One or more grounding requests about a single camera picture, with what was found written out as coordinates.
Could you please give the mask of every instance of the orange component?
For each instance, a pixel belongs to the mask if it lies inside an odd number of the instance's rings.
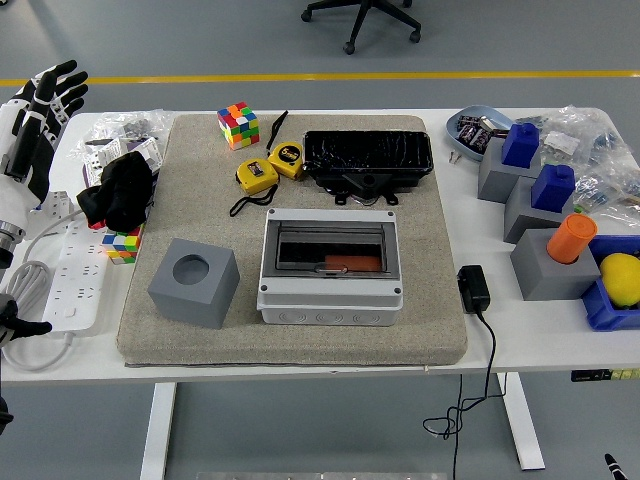
[[[350,272],[381,272],[382,261],[378,257],[358,255],[327,255],[326,267],[340,269],[347,267]]]
[[[598,225],[591,218],[572,213],[564,219],[547,243],[547,253],[558,263],[575,262],[598,233]]]

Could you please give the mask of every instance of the white table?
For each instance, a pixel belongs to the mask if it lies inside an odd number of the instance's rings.
[[[545,109],[501,109],[511,117],[518,118],[540,113]],[[467,159],[452,165],[448,162],[452,146],[445,130],[445,123],[457,110],[375,110],[348,111],[348,114],[403,114],[416,115],[423,119],[431,138],[445,220],[451,241],[451,250],[456,271],[463,265],[481,264],[491,293],[491,305],[485,317],[495,331],[497,352],[493,364],[494,372],[523,372],[542,370],[580,370],[595,368],[640,367],[640,330],[625,332],[593,332],[587,321],[580,300],[524,302],[520,294],[509,253],[513,245],[502,241],[504,205],[477,200],[478,164]],[[296,112],[304,114],[332,113],[327,111]],[[74,117],[60,143],[51,174],[51,190],[67,190],[73,198],[83,188],[79,165],[68,152],[75,147],[97,119],[98,114],[81,114]],[[640,234],[626,225],[604,222],[597,218],[600,233]],[[55,265],[60,240],[34,249],[33,257]],[[16,258],[25,248],[16,249]],[[160,466],[164,467],[163,449],[168,442],[170,413],[175,393],[175,382],[206,381],[225,378],[274,378],[275,376],[313,377],[323,375],[399,375],[426,373],[463,373],[486,370],[491,350],[490,337],[482,324],[471,315],[466,316],[469,347],[464,357],[455,365],[438,367],[145,367],[127,368],[116,349],[115,336],[118,321],[131,279],[133,267],[121,265],[110,269],[108,288],[103,293],[102,318],[98,319],[99,331],[90,338],[79,338],[71,352],[55,366],[42,372],[22,372],[3,364],[5,385],[39,385],[112,382],[155,382],[154,406],[152,407],[148,439],[156,444],[147,444],[149,458],[145,453],[144,478],[161,478]],[[25,356],[36,359],[49,358],[60,345],[49,339],[29,339],[23,342]],[[509,376],[509,397],[517,401],[515,408],[524,413],[525,437],[520,441],[519,430],[514,437],[519,448],[523,468],[544,468],[539,457],[535,432],[531,425],[526,401],[517,375]],[[509,400],[506,399],[510,418]],[[528,451],[533,451],[533,460],[528,462]]]

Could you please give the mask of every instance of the orange cylinder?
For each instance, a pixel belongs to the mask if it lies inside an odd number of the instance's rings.
[[[564,219],[547,243],[547,253],[558,263],[575,262],[598,233],[598,225],[591,218],[572,213]]]

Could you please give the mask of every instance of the electrical distribution box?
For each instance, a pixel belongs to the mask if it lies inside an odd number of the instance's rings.
[[[402,303],[393,212],[269,210],[257,302],[266,323],[389,326]]]

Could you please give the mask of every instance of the office chair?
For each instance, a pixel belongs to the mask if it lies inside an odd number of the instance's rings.
[[[405,8],[410,7],[411,3],[412,0],[402,0],[402,6]],[[393,18],[415,28],[415,30],[411,32],[409,40],[411,40],[413,43],[418,43],[420,41],[420,23],[404,13],[398,7],[389,3],[388,0],[321,0],[319,2],[310,3],[309,5],[307,5],[307,9],[302,12],[302,15],[300,17],[302,18],[303,22],[309,22],[311,21],[311,14],[314,10],[347,7],[350,5],[360,5],[360,11],[358,12],[356,23],[353,26],[353,31],[351,32],[351,39],[344,44],[344,47],[342,47],[347,55],[351,55],[356,51],[356,37],[358,36],[360,27],[362,26],[362,22],[364,21],[364,17],[367,15],[367,12],[371,8],[382,10],[387,15],[391,15]]]

